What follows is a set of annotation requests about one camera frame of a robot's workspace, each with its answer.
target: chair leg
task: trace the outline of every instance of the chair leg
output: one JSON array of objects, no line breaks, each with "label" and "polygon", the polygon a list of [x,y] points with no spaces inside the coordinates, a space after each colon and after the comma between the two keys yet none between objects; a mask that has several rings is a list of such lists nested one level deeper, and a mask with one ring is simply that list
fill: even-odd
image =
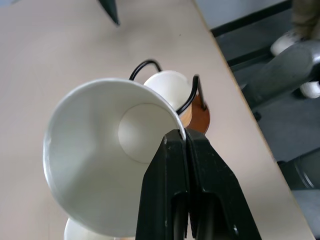
[{"label": "chair leg", "polygon": [[262,118],[261,114],[257,111],[253,113],[253,116],[257,122],[259,122]]}]

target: white sneaker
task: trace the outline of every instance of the white sneaker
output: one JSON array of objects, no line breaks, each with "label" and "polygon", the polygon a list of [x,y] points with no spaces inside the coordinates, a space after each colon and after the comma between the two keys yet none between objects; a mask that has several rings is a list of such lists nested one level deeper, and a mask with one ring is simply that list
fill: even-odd
[{"label": "white sneaker", "polygon": [[310,81],[300,86],[302,94],[309,99],[316,99],[320,97],[320,84],[318,81]]},{"label": "white sneaker", "polygon": [[270,51],[274,56],[278,56],[282,51],[301,42],[303,39],[304,38],[295,31],[288,31],[272,44]]}]

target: white cup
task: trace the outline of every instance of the white cup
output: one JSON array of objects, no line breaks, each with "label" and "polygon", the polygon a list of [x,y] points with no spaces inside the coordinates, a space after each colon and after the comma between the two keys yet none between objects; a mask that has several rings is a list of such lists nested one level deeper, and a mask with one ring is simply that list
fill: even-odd
[{"label": "white cup", "polygon": [[77,87],[58,104],[43,141],[52,195],[87,229],[134,237],[143,176],[173,129],[186,139],[174,109],[146,86],[106,78]]},{"label": "white cup", "polygon": [[[192,90],[184,75],[171,70],[152,75],[144,85],[161,95],[176,111],[187,102]],[[179,117],[183,126],[187,127],[192,119],[192,104]]]},{"label": "white cup", "polygon": [[68,219],[65,225],[64,240],[135,240],[134,237],[117,238],[95,233],[79,225],[72,219]]}]

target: cup bottom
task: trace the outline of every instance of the cup bottom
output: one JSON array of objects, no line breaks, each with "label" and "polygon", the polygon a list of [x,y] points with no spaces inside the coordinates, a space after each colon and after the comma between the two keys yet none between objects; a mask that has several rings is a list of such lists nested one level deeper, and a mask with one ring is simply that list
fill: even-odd
[{"label": "cup bottom", "polygon": [[177,128],[174,118],[162,107],[139,104],[123,115],[118,128],[119,143],[132,160],[149,164],[164,135]]}]

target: beige tabletop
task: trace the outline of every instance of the beige tabletop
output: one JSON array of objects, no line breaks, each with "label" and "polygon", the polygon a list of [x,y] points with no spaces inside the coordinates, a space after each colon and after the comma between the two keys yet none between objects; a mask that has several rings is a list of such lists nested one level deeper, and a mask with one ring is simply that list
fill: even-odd
[{"label": "beige tabletop", "polygon": [[[143,60],[190,80],[199,74],[211,112],[206,136],[234,171],[264,240],[312,240],[259,127],[191,0],[118,0],[116,28],[95,0],[21,0],[0,8],[0,239],[62,240],[42,140],[74,87],[128,78]],[[138,75],[143,83],[155,70]]]}]

